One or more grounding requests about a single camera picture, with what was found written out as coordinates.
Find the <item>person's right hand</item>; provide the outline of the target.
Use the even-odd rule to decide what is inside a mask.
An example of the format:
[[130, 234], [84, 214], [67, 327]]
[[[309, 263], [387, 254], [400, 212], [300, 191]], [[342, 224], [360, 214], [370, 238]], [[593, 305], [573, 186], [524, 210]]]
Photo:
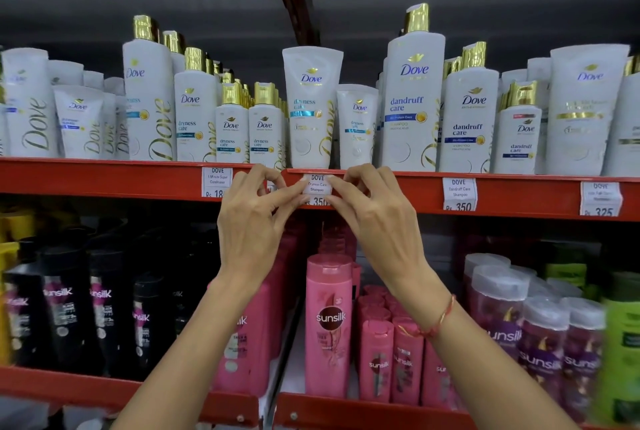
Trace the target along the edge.
[[352, 230], [390, 293], [427, 331], [450, 306], [451, 293], [428, 264], [417, 213], [389, 167], [363, 164], [330, 175], [337, 196], [363, 193], [361, 230]]

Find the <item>red metal shelf beam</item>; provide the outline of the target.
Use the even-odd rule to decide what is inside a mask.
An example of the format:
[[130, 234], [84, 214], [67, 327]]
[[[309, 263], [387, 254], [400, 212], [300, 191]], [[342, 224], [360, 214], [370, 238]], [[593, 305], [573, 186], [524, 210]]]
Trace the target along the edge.
[[459, 174], [459, 178], [476, 180], [476, 209], [469, 211], [444, 208], [446, 174], [401, 172], [395, 176], [419, 214], [540, 219], [580, 219], [580, 183], [617, 182], [622, 195], [620, 214], [604, 219], [640, 222], [640, 178]]
[[203, 171], [251, 164], [0, 157], [0, 193], [201, 201]]
[[[140, 386], [140, 382], [123, 379], [0, 366], [0, 395], [58, 405], [122, 410]], [[225, 392], [207, 395], [199, 420], [228, 426], [262, 426], [257, 397]]]
[[298, 430], [477, 430], [464, 412], [281, 392], [273, 427]]

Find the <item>person's left forearm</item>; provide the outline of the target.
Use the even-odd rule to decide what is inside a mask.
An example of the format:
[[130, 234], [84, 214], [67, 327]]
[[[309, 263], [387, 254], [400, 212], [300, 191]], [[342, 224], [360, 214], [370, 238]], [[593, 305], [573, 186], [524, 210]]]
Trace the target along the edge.
[[195, 430], [223, 351], [266, 272], [220, 270], [111, 430]]

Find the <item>group of white conditioner tubes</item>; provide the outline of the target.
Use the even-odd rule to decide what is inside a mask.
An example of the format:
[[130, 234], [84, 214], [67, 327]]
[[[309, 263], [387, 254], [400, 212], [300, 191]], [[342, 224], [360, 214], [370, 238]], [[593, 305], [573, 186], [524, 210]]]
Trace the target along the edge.
[[0, 52], [0, 159], [129, 160], [124, 79], [49, 58]]

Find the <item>row of white teal-label bottles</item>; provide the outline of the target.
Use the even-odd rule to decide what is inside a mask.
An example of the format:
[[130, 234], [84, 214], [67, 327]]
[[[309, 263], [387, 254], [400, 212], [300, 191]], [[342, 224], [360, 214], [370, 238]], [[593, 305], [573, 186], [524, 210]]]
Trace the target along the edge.
[[251, 100], [243, 85], [230, 86], [239, 112], [224, 114], [223, 85], [207, 71], [201, 49], [182, 50], [180, 33], [161, 32], [148, 15], [135, 15], [132, 28], [132, 40], [122, 47], [129, 159], [249, 163], [241, 121]]

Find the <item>yellow shampoo bottles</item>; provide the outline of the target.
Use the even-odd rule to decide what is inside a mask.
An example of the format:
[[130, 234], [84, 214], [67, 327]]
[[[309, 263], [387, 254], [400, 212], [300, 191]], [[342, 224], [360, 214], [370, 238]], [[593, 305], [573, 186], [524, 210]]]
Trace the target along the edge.
[[12, 355], [2, 275], [17, 263], [18, 241], [34, 236], [35, 232], [35, 215], [32, 210], [0, 212], [0, 367], [9, 365]]

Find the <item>group of purple clear-capped bottles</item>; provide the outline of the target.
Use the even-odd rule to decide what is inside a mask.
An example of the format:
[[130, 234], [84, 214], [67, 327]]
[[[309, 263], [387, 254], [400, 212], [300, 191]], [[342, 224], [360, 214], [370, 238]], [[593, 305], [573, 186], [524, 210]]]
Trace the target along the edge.
[[472, 318], [580, 424], [595, 396], [606, 310], [574, 285], [559, 291], [559, 283], [500, 255], [465, 256], [463, 288]]

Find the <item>person's left hand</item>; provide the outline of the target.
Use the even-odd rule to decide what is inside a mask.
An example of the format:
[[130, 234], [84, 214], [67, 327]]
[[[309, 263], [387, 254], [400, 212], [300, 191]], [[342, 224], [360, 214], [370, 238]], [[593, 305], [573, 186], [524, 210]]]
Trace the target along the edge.
[[302, 194], [307, 183], [302, 178], [287, 185], [279, 171], [261, 164], [235, 175], [217, 221], [220, 275], [229, 274], [242, 288], [257, 291], [274, 264], [285, 230], [285, 225], [273, 225], [270, 193]]

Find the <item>white paper price label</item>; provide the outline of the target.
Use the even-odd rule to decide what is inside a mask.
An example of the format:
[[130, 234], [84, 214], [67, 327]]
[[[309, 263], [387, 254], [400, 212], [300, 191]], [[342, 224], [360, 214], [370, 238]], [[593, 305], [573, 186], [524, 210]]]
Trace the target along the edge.
[[326, 197], [332, 195], [333, 188], [328, 181], [328, 175], [318, 173], [304, 173], [303, 178], [308, 181], [303, 194], [308, 197], [304, 206], [331, 207]]
[[442, 184], [444, 210], [462, 212], [476, 211], [478, 195], [475, 178], [444, 177]]
[[202, 167], [202, 197], [220, 199], [230, 188], [234, 177], [231, 167]]
[[622, 204], [619, 182], [580, 183], [580, 216], [618, 217]]

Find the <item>group of pink shampoo bottles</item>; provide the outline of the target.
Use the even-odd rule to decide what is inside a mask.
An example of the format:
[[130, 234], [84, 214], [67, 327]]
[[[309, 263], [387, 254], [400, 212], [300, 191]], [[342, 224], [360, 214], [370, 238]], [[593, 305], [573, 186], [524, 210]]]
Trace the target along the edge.
[[262, 397], [268, 392], [270, 364], [279, 357], [288, 311], [295, 302], [295, 265], [303, 228], [292, 224], [280, 240], [274, 264], [241, 314], [211, 391]]
[[305, 393], [454, 408], [455, 391], [426, 333], [388, 288], [361, 288], [356, 252], [351, 229], [330, 223], [307, 259]]

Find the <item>large white teal-label tube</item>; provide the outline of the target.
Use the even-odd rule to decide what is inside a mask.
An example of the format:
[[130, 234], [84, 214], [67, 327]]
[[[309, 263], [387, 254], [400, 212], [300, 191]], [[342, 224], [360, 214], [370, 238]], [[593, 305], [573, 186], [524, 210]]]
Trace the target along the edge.
[[343, 52], [318, 46], [282, 51], [293, 168], [328, 169]]

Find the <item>group of white gold-label tubes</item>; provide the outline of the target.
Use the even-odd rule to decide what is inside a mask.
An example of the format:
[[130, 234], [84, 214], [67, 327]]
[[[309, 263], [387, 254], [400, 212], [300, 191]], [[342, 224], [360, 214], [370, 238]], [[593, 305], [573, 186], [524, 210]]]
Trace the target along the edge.
[[600, 176], [630, 46], [556, 48], [546, 76], [511, 81], [503, 94], [492, 173]]

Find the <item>group of green shampoo bottles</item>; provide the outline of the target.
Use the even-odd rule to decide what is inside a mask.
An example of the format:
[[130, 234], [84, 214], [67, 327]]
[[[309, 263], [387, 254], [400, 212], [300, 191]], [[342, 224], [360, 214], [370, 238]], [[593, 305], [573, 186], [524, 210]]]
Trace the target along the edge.
[[551, 242], [543, 277], [570, 314], [560, 402], [578, 424], [640, 430], [640, 250]]

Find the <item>person's right forearm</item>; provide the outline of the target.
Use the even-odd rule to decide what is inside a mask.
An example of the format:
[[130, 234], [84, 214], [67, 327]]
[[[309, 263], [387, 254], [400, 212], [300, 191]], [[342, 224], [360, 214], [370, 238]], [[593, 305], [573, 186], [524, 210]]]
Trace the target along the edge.
[[453, 295], [424, 332], [478, 430], [581, 430]]

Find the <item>group of black shampoo bottles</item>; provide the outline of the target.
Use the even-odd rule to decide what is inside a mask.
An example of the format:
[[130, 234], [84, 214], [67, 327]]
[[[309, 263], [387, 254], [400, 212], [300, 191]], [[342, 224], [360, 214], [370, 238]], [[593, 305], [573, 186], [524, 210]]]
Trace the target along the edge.
[[113, 222], [18, 241], [8, 366], [141, 381], [181, 334], [218, 273], [217, 226]]

